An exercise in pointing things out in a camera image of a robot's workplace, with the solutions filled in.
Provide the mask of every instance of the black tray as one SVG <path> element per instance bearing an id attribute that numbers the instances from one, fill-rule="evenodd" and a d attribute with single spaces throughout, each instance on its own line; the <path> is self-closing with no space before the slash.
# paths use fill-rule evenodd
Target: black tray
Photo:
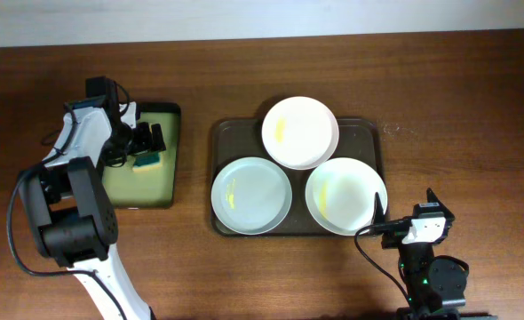
<path id="1" fill-rule="evenodd" d="M 368 164 L 378 172 L 385 182 L 377 127 L 370 121 L 360 118 L 338 118 L 339 143 L 331 158 L 350 157 Z M 268 155 L 262 143 L 262 120 L 227 120 L 219 124 L 212 134 L 212 177 L 211 187 L 218 172 L 234 160 L 246 156 L 258 156 L 277 164 Z M 307 210 L 304 199 L 306 182 L 311 170 L 292 170 L 279 165 L 290 180 L 293 193 L 290 211 L 278 227 L 256 236 L 335 236 L 320 226 Z M 385 222 L 386 214 L 376 214 L 375 223 Z M 212 227 L 222 236 L 246 236 L 225 227 L 210 208 Z"/>

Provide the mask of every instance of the brown table surface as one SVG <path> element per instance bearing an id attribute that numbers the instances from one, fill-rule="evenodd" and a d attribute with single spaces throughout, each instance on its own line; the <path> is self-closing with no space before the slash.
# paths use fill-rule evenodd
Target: brown table surface
<path id="1" fill-rule="evenodd" d="M 224 238 L 207 222 L 210 128 L 292 95 L 376 122 L 392 217 L 432 187 L 457 216 L 436 254 L 472 268 L 463 311 L 524 319 L 524 30 L 0 49 L 0 319 L 100 318 L 73 277 L 21 272 L 4 228 L 17 172 L 49 152 L 39 140 L 62 127 L 62 102 L 101 75 L 183 112 L 174 205 L 116 212 L 123 264 L 159 319 L 405 305 L 350 238 Z M 57 267 L 36 252 L 20 204 L 14 229 L 31 268 Z M 396 251 L 362 246 L 396 275 Z"/>

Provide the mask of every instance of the light blue plate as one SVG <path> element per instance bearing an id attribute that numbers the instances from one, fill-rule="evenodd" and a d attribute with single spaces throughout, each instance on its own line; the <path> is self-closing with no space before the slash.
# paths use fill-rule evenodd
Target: light blue plate
<path id="1" fill-rule="evenodd" d="M 258 235 L 278 226 L 288 214 L 291 185 L 276 164 L 245 157 L 218 173 L 210 202 L 227 228 L 244 235 Z"/>

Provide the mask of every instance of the white wall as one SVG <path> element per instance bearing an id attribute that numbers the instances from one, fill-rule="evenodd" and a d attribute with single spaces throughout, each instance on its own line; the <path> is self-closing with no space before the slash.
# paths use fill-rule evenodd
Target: white wall
<path id="1" fill-rule="evenodd" d="M 524 28 L 524 0 L 0 0 L 0 46 Z"/>

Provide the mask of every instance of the green tray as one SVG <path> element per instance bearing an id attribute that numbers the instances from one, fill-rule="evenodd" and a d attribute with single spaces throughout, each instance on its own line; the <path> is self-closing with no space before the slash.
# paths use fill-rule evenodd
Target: green tray
<path id="1" fill-rule="evenodd" d="M 181 110 L 174 103 L 140 103 L 139 114 L 138 123 L 162 127 L 166 147 L 161 152 L 163 165 L 134 172 L 135 156 L 128 156 L 124 166 L 104 169 L 102 184 L 115 208 L 168 208 L 173 203 Z"/>

